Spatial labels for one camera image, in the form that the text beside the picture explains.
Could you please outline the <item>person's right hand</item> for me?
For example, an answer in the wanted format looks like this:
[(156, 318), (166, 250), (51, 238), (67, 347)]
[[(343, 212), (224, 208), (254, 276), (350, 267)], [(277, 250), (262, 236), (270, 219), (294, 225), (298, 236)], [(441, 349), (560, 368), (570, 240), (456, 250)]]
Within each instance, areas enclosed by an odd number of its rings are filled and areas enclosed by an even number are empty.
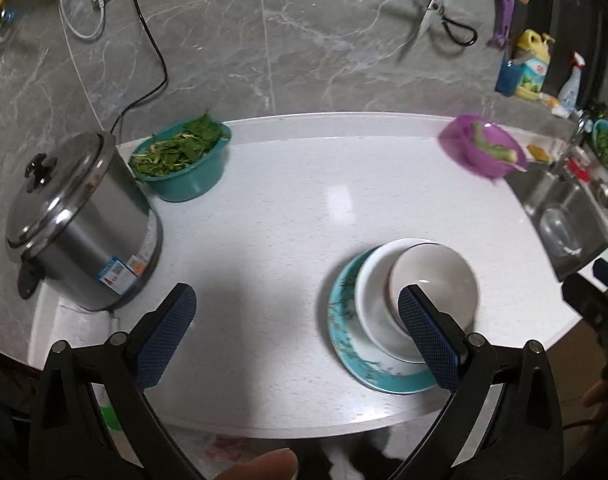
[(584, 408), (590, 408), (604, 403), (608, 403), (608, 380), (600, 379), (582, 395), (581, 404)]

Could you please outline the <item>person's left hand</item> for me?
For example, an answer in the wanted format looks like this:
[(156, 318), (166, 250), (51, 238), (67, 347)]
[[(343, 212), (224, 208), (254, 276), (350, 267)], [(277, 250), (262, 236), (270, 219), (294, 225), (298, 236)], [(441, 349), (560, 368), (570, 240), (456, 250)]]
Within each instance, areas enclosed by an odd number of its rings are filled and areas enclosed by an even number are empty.
[(291, 480), (298, 472), (298, 458), (290, 448), (278, 448), (221, 472), (215, 480)]

